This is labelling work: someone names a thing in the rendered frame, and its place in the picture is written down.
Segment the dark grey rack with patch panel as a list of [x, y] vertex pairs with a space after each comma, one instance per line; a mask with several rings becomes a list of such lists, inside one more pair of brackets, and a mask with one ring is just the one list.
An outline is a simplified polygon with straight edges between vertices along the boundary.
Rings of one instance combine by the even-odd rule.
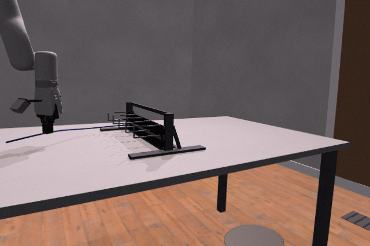
[[[136, 115], [133, 111], [133, 106], [164, 115], [164, 125]], [[130, 160], [206, 150], [201, 145], [181, 147], [175, 126], [173, 125], [174, 113], [142, 106], [134, 102], [126, 102], [126, 112], [118, 113], [126, 113], [126, 115], [120, 115], [126, 116], [126, 119], [119, 119], [119, 127], [100, 128], [100, 131], [125, 130], [125, 133], [133, 133], [134, 127], [134, 138], [141, 138], [159, 149], [148, 152], [129, 153], [128, 157]], [[120, 120], [126, 120], [126, 123], [120, 123]], [[125, 126], [120, 127], [120, 124], [125, 124]], [[138, 137], [135, 137], [135, 135]], [[173, 137], [176, 145], [173, 144]]]

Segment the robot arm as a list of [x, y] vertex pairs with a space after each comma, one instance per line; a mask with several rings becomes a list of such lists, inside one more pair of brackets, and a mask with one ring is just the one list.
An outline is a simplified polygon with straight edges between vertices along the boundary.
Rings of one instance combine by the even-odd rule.
[[[58, 87], [57, 55], [53, 52], [33, 52], [17, 0], [0, 0], [0, 35], [13, 68], [19, 71], [35, 70], [35, 87]], [[18, 98], [10, 109], [23, 113], [30, 102], [42, 100]]]

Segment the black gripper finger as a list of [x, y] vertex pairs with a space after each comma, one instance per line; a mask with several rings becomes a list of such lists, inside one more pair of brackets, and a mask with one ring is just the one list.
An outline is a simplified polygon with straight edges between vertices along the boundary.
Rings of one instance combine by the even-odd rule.
[[53, 133], [53, 123], [55, 119], [59, 118], [57, 105], [55, 104], [55, 110], [53, 112], [53, 115], [46, 116], [46, 124], [45, 124], [45, 134], [51, 134]]
[[42, 132], [45, 133], [46, 116], [45, 115], [37, 115], [37, 114], [36, 114], [36, 116], [41, 119]]

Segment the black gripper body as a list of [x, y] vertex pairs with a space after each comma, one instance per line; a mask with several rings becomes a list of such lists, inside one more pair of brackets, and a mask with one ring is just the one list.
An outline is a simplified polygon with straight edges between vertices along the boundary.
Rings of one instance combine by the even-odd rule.
[[34, 110], [38, 115], [51, 116], [57, 105], [58, 114], [62, 114], [61, 95], [58, 88], [35, 88], [35, 100], [42, 102], [34, 102]]

